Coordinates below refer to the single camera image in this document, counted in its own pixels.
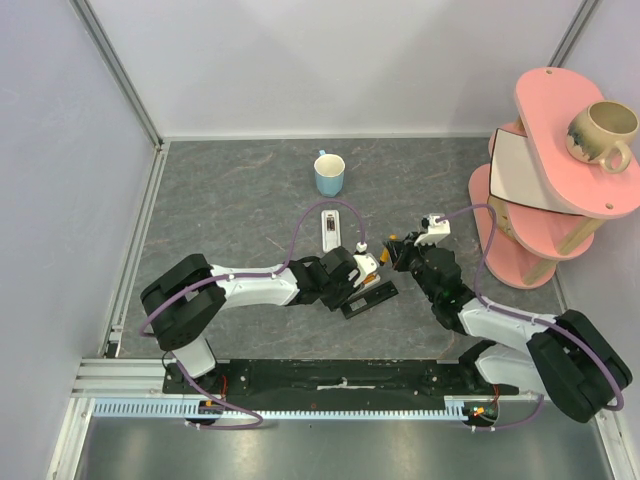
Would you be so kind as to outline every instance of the white wall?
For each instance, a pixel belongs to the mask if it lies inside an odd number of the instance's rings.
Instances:
[[[640,114],[638,18],[637,0],[602,2],[566,67]],[[633,147],[640,158],[640,142]],[[607,222],[591,249],[562,262],[559,273],[569,306],[590,317],[635,374],[625,391],[625,417],[640,446],[640,211]]]
[[[153,154],[66,0],[1,10],[0,476],[35,480],[97,352]]]
[[[580,0],[91,0],[164,136],[489,132]]]

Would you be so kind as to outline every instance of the gray textured mat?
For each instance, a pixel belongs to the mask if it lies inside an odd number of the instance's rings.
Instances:
[[[177,142],[171,145],[125,322],[122,357],[158,357],[155,342],[137,336],[144,287],[190,253],[211,263],[264,267],[283,261],[293,227],[321,197],[313,161],[324,149],[347,164],[338,198],[356,206],[367,225],[370,251],[391,233],[415,230],[423,214],[469,205],[467,182],[489,161],[486,138],[341,139]],[[342,243],[358,239],[344,208]],[[320,209],[305,222],[296,255],[321,254]],[[441,244],[456,252],[472,281],[480,258],[472,214],[452,222]],[[351,320],[311,306],[250,306],[220,313],[206,330],[219,358],[454,359],[474,343],[443,329],[409,274],[383,269],[400,294]],[[558,312],[551,283],[519,291],[483,276],[493,300],[539,312]]]

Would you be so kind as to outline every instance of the aluminum frame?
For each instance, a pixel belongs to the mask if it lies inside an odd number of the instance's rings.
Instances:
[[[630,432],[624,434],[622,417],[614,412],[602,410],[596,415],[596,425],[602,439],[609,465],[616,480],[640,479],[640,466],[634,455],[633,445],[628,440]]]
[[[98,351],[98,356],[100,357],[106,355],[109,350],[113,350],[112,356],[118,356],[125,316],[131,299],[131,291],[133,290],[133,283],[136,278],[136,273],[138,272],[138,265],[140,264],[140,258],[142,256],[142,248],[144,247],[147,230],[149,229],[149,223],[151,222],[153,206],[155,205],[158,190],[160,189],[162,173],[164,172],[164,166],[167,161],[167,155],[169,154],[170,147],[170,143],[164,144],[156,151],[153,159],[153,165],[149,172],[149,180],[145,187],[142,204],[140,206],[140,211],[138,212],[138,218],[133,229],[129,248],[127,249],[127,255],[122,266],[120,281],[118,282],[115,295],[109,305],[107,323],[105,324],[105,330],[103,331],[104,341]]]
[[[549,60],[549,67],[561,67],[566,63],[571,50],[573,50],[574,45],[580,38],[580,34],[584,31],[589,20],[591,20],[599,4],[600,0],[584,0],[578,7],[578,11],[556,47],[556,51],[553,52],[551,60]]]
[[[92,398],[72,398],[69,402],[46,480],[75,478],[94,405]]]
[[[140,125],[149,137],[149,140],[151,140],[151,143],[156,147],[162,146],[163,139],[154,125],[149,112],[147,112],[147,109],[142,103],[142,100],[133,86],[129,75],[127,75],[127,71],[122,65],[122,62],[120,62],[120,59],[118,58],[113,45],[109,41],[109,37],[102,27],[100,20],[98,20],[91,3],[89,0],[69,1],[87,29],[89,36],[100,52],[104,62],[107,64],[107,68],[111,72],[111,75],[113,75],[113,79],[118,84],[118,87],[120,87],[120,91],[127,100],[127,103],[133,109]]]

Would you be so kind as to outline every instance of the pink shelf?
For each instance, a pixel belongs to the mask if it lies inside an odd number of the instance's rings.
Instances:
[[[612,219],[640,206],[640,166],[634,160],[620,174],[586,165],[566,151],[571,120],[603,96],[590,80],[562,68],[537,68],[520,77],[515,101],[534,158],[549,191],[560,202],[587,217]]]
[[[568,255],[556,249],[562,239],[573,231],[584,217],[546,212],[505,202],[513,235],[531,253],[550,260],[570,260],[582,255],[593,243],[593,233]]]
[[[489,169],[489,164],[482,165],[471,175],[469,180],[471,203],[486,203],[489,197]],[[484,250],[491,231],[491,216],[485,209],[476,209],[473,213],[478,227],[480,245]],[[497,230],[493,245],[487,256],[487,267],[498,280],[509,286],[531,289],[551,280],[555,272],[555,268],[550,268],[537,282],[525,285],[522,281],[523,276],[540,261],[540,257],[530,253],[500,230]]]

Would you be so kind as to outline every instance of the purple cable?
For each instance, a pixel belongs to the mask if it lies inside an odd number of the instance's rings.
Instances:
[[[476,270],[476,274],[474,276],[473,279],[473,289],[475,290],[476,293],[476,297],[478,298],[478,300],[480,301],[480,303],[482,305],[484,305],[485,307],[493,310],[494,312],[498,312],[498,313],[502,313],[503,315],[507,315],[511,318],[515,318],[516,320],[520,320],[523,322],[535,322],[538,323],[544,327],[550,328],[551,330],[559,333],[560,335],[564,336],[565,338],[569,339],[571,342],[573,342],[575,345],[577,345],[578,348],[580,348],[580,350],[582,350],[584,353],[587,354],[587,356],[593,361],[593,363],[595,363],[596,367],[598,367],[598,369],[602,372],[602,374],[604,375],[604,377],[606,378],[607,382],[609,383],[609,386],[611,387],[611,390],[613,391],[613,394],[616,397],[616,404],[615,405],[607,405],[605,406],[605,410],[613,410],[613,411],[619,411],[622,410],[622,408],[624,407],[624,397],[622,396],[622,391],[620,390],[620,387],[618,386],[618,383],[616,382],[615,378],[613,378],[613,375],[611,374],[611,372],[609,371],[609,369],[607,368],[607,366],[604,364],[604,362],[602,360],[600,360],[600,358],[598,357],[598,355],[596,355],[596,353],[589,348],[589,346],[584,343],[582,340],[580,340],[578,337],[576,337],[574,334],[572,334],[570,331],[559,327],[558,325],[556,325],[555,323],[551,323],[548,322],[546,320],[542,320],[536,317],[531,317],[529,315],[524,315],[522,313],[517,313],[517,312],[512,312],[506,308],[502,308],[499,305],[495,305],[495,304],[490,304],[489,302],[487,302],[484,297],[481,295],[480,293],[480,273],[482,271],[482,269],[484,268],[486,261],[487,261],[487,255],[489,254],[489,249],[491,248],[491,245],[493,243],[493,237],[495,235],[496,232],[496,226],[497,226],[497,213],[495,211],[495,209],[487,204],[487,203],[477,203],[475,205],[471,205],[469,207],[465,207],[461,210],[458,210],[457,212],[454,212],[452,214],[449,215],[445,215],[444,217],[441,217],[438,219],[438,221],[443,221],[443,220],[449,220],[451,218],[455,218],[458,215],[461,215],[463,213],[468,212],[469,210],[475,210],[477,208],[486,208],[488,209],[491,214],[492,214],[492,222],[491,222],[491,233],[489,233],[489,239],[487,240],[487,246],[484,249],[484,252],[482,253],[482,258],[480,259],[480,264],[478,265],[478,269]]]
[[[305,218],[307,218],[307,215],[309,215],[309,213],[311,213],[311,211],[313,209],[315,209],[316,207],[319,207],[320,205],[326,205],[327,203],[339,203],[340,205],[343,205],[343,206],[347,207],[349,210],[351,210],[355,214],[356,218],[358,219],[358,223],[360,224],[360,243],[366,244],[366,242],[365,242],[365,240],[366,240],[366,232],[365,232],[364,220],[362,219],[362,216],[360,215],[360,212],[358,212],[355,209],[355,207],[353,207],[350,203],[348,203],[348,202],[346,202],[344,200],[337,200],[337,199],[320,200],[320,201],[314,203],[313,205],[311,205],[309,208],[307,208],[304,211],[304,213],[300,216],[300,219],[298,220],[298,223],[296,223],[296,226],[295,226],[295,228],[293,230],[293,237],[291,238],[291,244],[289,245],[289,252],[287,253],[287,258],[286,258],[286,260],[284,261],[284,263],[282,264],[282,266],[280,268],[278,268],[276,271],[274,271],[272,273],[252,273],[252,272],[237,273],[237,274],[234,274],[234,278],[268,278],[268,277],[271,277],[273,275],[279,275],[280,273],[284,272],[284,270],[289,265],[289,262],[291,262],[291,259],[293,258],[293,249],[294,249],[295,244],[296,244],[296,239],[298,238],[298,233],[300,232],[300,227],[302,227],[302,222],[304,221]],[[169,308],[171,305],[173,305],[180,298],[184,297],[187,293],[193,292],[194,290],[197,290],[198,288],[204,287],[205,285],[209,285],[210,283],[214,283],[214,282],[217,282],[219,280],[228,280],[228,279],[229,279],[229,275],[217,275],[215,277],[205,278],[204,280],[200,280],[199,282],[193,283],[193,284],[189,285],[188,287],[183,288],[178,293],[176,293],[175,295],[171,296],[168,300],[166,300],[162,305],[160,305],[158,308],[156,308],[153,312],[151,312],[151,315],[149,315],[147,317],[147,319],[142,323],[142,326],[138,330],[138,333],[140,334],[141,337],[152,337],[153,338],[153,334],[145,332],[145,329],[147,328],[147,326],[151,322],[153,322],[156,318],[158,318],[158,315],[160,315],[162,312],[164,312],[167,308]],[[264,419],[259,414],[257,414],[256,412],[253,412],[251,410],[248,410],[246,408],[242,408],[242,407],[239,407],[237,405],[233,405],[233,404],[231,404],[229,402],[226,402],[226,401],[224,401],[224,400],[222,400],[220,398],[214,397],[212,394],[210,394],[205,389],[203,389],[200,385],[198,385],[193,378],[191,378],[191,375],[189,375],[189,373],[184,368],[184,365],[182,365],[182,363],[177,361],[177,365],[178,365],[178,368],[180,369],[180,371],[182,372],[182,374],[184,375],[184,378],[187,381],[187,383],[189,383],[189,385],[191,385],[191,387],[194,390],[196,390],[198,393],[204,395],[207,398],[210,398],[211,400],[213,400],[217,404],[222,405],[222,406],[224,406],[224,407],[226,407],[226,408],[228,408],[230,410],[235,410],[236,412],[245,413],[245,414],[250,415],[250,416],[252,416],[252,417],[254,417],[256,419],[256,421],[254,423],[250,423],[248,425],[200,426],[201,429],[207,429],[207,430],[246,430],[246,429],[257,428],[262,424]]]

